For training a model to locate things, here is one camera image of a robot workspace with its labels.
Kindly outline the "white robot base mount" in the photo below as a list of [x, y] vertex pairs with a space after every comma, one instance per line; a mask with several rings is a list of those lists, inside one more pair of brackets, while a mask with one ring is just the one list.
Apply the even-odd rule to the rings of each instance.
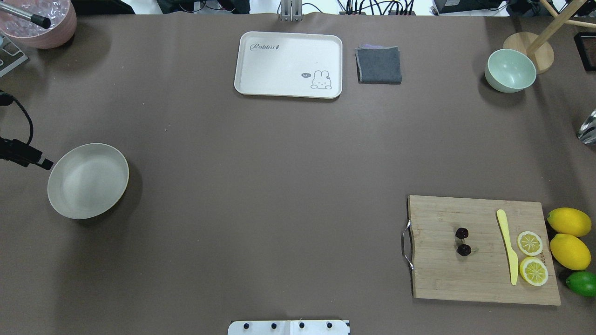
[[345, 320], [277, 320], [236, 321], [230, 323], [228, 335], [349, 335]]

